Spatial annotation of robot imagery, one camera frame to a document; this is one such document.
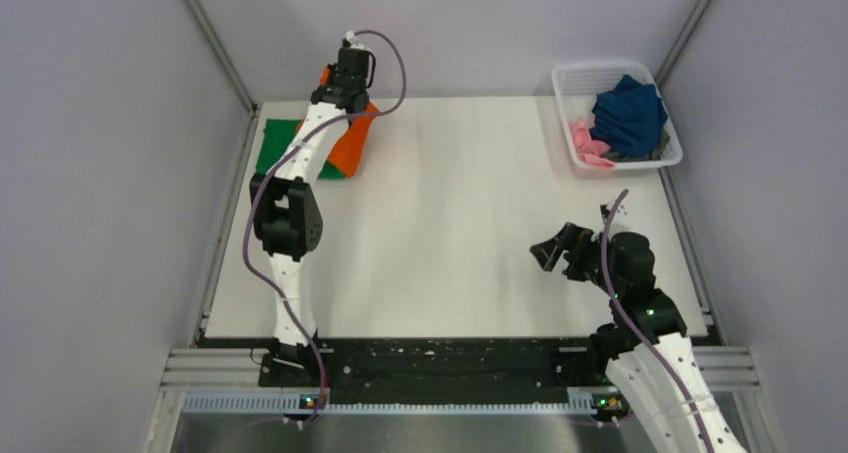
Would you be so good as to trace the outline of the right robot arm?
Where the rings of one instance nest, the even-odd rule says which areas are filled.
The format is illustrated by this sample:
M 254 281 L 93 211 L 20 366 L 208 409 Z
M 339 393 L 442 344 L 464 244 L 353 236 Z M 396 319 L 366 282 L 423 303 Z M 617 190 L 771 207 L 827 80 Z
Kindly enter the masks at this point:
M 590 336 L 586 370 L 614 385 L 656 451 L 744 451 L 702 375 L 685 321 L 656 285 L 647 237 L 567 223 L 529 252 L 547 272 L 565 261 L 567 279 L 608 296 L 613 321 Z

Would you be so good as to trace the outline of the orange t-shirt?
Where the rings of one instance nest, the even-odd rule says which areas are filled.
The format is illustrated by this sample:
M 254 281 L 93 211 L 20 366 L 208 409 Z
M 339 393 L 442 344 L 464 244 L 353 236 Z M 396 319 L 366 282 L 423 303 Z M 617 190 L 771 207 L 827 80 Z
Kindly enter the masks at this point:
M 329 84 L 330 74 L 333 72 L 335 65 L 328 64 L 322 73 L 320 85 L 326 86 Z M 370 103 L 367 105 L 364 113 L 380 113 L 378 108 Z M 318 174 L 319 179 L 325 180 L 342 180 L 355 176 L 366 146 L 366 141 L 370 126 L 375 120 L 375 117 L 359 117 L 348 122 L 346 132 L 336 141 L 332 150 L 329 152 L 323 167 Z M 297 135 L 300 136 L 300 130 L 305 130 L 306 118 L 298 124 Z

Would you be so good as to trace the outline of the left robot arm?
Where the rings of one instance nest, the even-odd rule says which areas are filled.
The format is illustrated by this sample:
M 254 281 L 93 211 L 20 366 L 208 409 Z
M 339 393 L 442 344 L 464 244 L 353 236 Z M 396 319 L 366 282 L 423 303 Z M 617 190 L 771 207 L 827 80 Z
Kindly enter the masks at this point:
M 316 249 L 323 233 L 312 185 L 354 115 L 367 110 L 375 66 L 369 47 L 344 41 L 282 157 L 250 182 L 253 233 L 268 255 L 271 275 L 265 281 L 276 295 L 275 358 L 297 386 L 319 386 L 326 378 L 302 275 L 305 257 Z

